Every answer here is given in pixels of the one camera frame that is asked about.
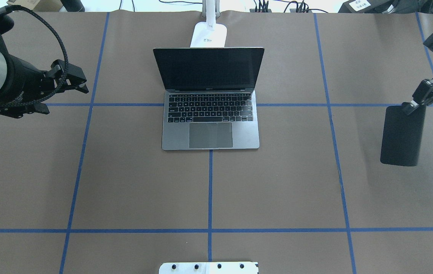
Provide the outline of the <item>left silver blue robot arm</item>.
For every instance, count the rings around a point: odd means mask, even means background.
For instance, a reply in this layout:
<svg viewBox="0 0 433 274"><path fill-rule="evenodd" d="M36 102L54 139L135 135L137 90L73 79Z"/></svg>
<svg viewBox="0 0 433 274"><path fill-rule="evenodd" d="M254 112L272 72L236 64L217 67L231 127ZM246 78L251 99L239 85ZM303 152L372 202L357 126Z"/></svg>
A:
<svg viewBox="0 0 433 274"><path fill-rule="evenodd" d="M61 80L65 62L57 59L51 69L39 70L23 59L0 51L0 115L22 118L25 114L49 114L44 97L55 92L77 90L87 94L84 71L72 66L66 79Z"/></svg>

